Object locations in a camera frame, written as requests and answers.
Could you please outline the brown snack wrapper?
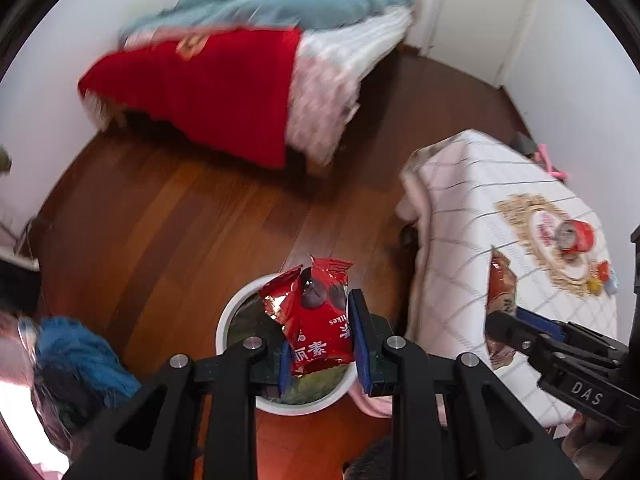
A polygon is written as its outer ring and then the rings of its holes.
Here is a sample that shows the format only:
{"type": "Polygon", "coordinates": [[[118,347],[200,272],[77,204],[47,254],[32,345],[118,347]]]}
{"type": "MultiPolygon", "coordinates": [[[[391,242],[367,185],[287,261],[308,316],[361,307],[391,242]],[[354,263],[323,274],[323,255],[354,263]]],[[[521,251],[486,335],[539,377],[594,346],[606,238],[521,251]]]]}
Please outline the brown snack wrapper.
{"type": "MultiPolygon", "coordinates": [[[[486,315],[494,312],[515,315],[516,284],[518,284],[518,278],[510,268],[510,259],[497,248],[491,248],[486,315]]],[[[485,340],[493,370],[509,366],[513,362],[515,354],[513,349],[502,342],[493,340],[488,333],[485,333],[485,340]]]]}

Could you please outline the red snack wrapper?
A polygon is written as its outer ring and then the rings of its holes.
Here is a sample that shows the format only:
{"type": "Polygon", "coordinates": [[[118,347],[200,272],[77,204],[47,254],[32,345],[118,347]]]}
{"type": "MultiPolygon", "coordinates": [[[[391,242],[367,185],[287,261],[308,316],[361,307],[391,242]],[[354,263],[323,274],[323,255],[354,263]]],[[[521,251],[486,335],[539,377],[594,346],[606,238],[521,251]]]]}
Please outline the red snack wrapper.
{"type": "Polygon", "coordinates": [[[288,342],[293,376],[305,376],[354,360],[348,319],[350,261],[311,257],[267,282],[258,295],[265,315],[288,342]]]}

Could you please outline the white round trash bin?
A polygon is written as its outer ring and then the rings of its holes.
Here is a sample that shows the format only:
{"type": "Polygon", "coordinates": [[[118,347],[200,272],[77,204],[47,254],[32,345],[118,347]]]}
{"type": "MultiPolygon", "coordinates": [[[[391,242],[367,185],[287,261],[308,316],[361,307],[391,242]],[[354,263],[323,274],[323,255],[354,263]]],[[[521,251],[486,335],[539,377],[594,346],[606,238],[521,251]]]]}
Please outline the white round trash bin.
{"type": "MultiPolygon", "coordinates": [[[[255,278],[243,286],[222,310],[215,337],[216,353],[224,353],[232,344],[249,336],[276,337],[283,341],[279,325],[265,315],[258,290],[276,274],[255,278]]],[[[279,416],[303,416],[328,408],[348,393],[357,380],[355,363],[340,365],[303,377],[292,377],[284,393],[266,389],[256,398],[259,411],[279,416]]]]}

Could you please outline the yellow lemon peel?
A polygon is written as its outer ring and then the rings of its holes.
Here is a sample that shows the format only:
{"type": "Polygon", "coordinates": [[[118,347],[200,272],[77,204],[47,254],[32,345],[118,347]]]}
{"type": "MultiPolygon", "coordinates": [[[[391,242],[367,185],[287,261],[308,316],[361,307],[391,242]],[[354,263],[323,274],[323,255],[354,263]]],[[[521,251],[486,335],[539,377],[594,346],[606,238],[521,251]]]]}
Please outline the yellow lemon peel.
{"type": "Polygon", "coordinates": [[[602,294],[603,284],[598,278],[588,278],[586,286],[591,295],[600,296],[602,294]]]}

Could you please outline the red blue milk carton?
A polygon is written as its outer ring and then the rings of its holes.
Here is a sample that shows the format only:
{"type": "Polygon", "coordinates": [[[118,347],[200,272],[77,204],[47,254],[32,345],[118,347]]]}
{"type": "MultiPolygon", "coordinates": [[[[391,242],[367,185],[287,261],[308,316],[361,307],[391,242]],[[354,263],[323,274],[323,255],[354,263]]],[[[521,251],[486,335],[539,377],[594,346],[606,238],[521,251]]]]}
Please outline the red blue milk carton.
{"type": "Polygon", "coordinates": [[[617,274],[609,261],[602,261],[597,265],[598,278],[608,296],[615,296],[620,289],[617,274]]]}

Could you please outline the dark fuzzy seat cushion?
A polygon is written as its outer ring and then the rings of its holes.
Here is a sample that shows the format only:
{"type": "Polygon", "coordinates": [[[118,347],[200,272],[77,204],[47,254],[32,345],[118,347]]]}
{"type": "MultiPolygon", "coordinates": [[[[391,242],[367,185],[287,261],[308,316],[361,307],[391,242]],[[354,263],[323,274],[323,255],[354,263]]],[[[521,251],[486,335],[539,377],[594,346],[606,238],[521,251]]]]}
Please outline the dark fuzzy seat cushion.
{"type": "Polygon", "coordinates": [[[384,437],[362,455],[343,465],[344,480],[390,480],[393,463],[393,440],[384,437]]]}

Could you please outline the blue jacket on chair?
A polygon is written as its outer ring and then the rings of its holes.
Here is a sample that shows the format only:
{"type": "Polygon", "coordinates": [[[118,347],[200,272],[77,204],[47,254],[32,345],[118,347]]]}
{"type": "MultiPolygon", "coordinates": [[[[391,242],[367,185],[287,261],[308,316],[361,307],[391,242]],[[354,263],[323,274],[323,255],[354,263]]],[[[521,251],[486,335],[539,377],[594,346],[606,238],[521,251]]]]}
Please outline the blue jacket on chair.
{"type": "Polygon", "coordinates": [[[44,433],[60,451],[69,453],[74,437],[140,387],[111,345],[81,322],[55,316],[40,323],[30,397],[44,433]]]}

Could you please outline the red soda can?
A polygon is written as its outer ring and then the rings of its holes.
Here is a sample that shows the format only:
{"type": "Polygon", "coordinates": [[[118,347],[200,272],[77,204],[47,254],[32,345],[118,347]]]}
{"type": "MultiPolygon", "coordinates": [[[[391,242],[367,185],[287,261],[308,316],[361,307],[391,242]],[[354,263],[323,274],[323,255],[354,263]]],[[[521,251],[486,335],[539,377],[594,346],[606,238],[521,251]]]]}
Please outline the red soda can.
{"type": "Polygon", "coordinates": [[[593,248],[596,233],[589,223],[565,220],[555,230],[554,240],[563,254],[582,254],[593,248]]]}

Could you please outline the white patterned tablecloth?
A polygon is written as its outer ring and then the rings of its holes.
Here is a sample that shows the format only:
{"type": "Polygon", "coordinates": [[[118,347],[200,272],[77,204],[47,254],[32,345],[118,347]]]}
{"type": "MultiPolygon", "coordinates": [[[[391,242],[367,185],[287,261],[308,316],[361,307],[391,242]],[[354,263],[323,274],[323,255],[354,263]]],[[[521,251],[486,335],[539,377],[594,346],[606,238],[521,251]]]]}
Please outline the white patterned tablecloth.
{"type": "Polygon", "coordinates": [[[569,422],[568,405],[538,388],[526,357],[485,337],[490,279],[500,260],[509,309],[617,336],[617,306],[588,282],[610,258],[600,219],[574,192],[506,144],[465,130],[411,154],[397,212],[418,229],[406,336],[426,352],[475,353],[542,426],[569,422]]]}

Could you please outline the pink hanger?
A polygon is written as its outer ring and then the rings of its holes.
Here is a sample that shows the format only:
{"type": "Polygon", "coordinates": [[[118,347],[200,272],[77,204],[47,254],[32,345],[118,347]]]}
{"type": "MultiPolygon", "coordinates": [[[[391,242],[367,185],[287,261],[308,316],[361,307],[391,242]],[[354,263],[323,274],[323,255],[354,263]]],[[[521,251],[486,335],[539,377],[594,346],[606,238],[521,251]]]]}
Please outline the pink hanger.
{"type": "Polygon", "coordinates": [[[556,180],[565,182],[568,178],[568,174],[559,170],[553,165],[548,153],[548,148],[544,144],[538,144],[536,152],[533,154],[533,161],[548,174],[550,177],[554,177],[556,180]]]}

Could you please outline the white closet door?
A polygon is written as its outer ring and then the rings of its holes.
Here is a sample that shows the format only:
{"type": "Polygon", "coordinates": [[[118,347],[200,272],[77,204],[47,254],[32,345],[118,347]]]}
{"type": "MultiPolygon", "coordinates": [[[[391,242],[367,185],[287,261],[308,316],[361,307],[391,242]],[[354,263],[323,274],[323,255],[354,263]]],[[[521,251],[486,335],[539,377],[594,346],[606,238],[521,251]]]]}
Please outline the white closet door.
{"type": "Polygon", "coordinates": [[[439,0],[427,56],[498,88],[529,0],[439,0]]]}

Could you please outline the red blanket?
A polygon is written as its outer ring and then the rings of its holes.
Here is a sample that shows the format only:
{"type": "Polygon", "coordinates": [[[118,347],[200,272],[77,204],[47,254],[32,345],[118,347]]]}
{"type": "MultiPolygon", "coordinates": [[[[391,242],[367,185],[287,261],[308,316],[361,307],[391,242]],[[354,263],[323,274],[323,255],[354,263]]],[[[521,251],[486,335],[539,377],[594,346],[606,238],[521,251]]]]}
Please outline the red blanket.
{"type": "Polygon", "coordinates": [[[232,28],[153,41],[96,61],[77,85],[124,112],[269,169],[285,165],[297,28],[232,28]]]}

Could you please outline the light blue quilt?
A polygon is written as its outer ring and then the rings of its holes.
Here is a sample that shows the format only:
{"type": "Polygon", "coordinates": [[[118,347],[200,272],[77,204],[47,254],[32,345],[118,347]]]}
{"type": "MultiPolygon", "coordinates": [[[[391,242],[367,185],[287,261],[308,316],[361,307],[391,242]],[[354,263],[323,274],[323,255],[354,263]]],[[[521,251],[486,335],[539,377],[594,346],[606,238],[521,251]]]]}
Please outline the light blue quilt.
{"type": "Polygon", "coordinates": [[[125,26],[119,41],[163,27],[248,25],[326,30],[358,24],[391,6],[413,0],[178,0],[171,8],[148,14],[125,26]]]}

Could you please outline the bed with wooden frame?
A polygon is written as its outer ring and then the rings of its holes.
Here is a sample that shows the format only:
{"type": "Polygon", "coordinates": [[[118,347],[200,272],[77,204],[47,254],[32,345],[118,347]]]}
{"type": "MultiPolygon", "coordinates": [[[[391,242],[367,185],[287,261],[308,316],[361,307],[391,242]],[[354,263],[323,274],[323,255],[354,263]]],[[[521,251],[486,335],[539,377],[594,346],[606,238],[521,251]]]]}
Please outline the bed with wooden frame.
{"type": "MultiPolygon", "coordinates": [[[[311,165],[323,167],[331,162],[347,124],[358,110],[363,79],[382,58],[402,43],[412,25],[415,5],[416,0],[412,6],[391,6],[385,13],[371,16],[358,24],[326,30],[223,24],[163,27],[154,32],[134,34],[126,42],[118,40],[115,51],[219,29],[299,29],[302,36],[296,51],[288,98],[286,152],[299,152],[311,165]]],[[[79,97],[100,129],[113,122],[122,122],[130,113],[139,113],[124,112],[96,98],[79,97]]]]}

